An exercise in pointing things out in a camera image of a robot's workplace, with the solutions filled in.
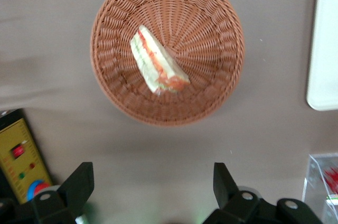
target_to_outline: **table surface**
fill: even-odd
[[[90,64],[104,0],[0,0],[0,110],[24,108],[52,175],[92,161],[91,223],[201,223],[213,163],[271,203],[300,199],[309,153],[338,151],[338,111],[306,103],[315,0],[229,0],[246,41],[240,82],[208,118],[158,128],[121,113]]]

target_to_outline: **sandwich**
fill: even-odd
[[[188,75],[143,25],[130,41],[137,66],[152,93],[178,92],[190,84]]]

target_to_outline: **green light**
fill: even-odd
[[[22,173],[19,174],[20,179],[23,179],[24,177],[25,177],[25,173],[22,172]]]

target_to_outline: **wicker basket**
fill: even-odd
[[[148,89],[129,46],[144,24],[188,74],[183,91]],[[142,122],[174,126],[218,109],[235,88],[244,57],[238,17],[228,0],[106,0],[91,34],[91,62],[108,98]]]

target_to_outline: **white plate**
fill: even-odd
[[[338,109],[338,0],[317,0],[307,102]]]

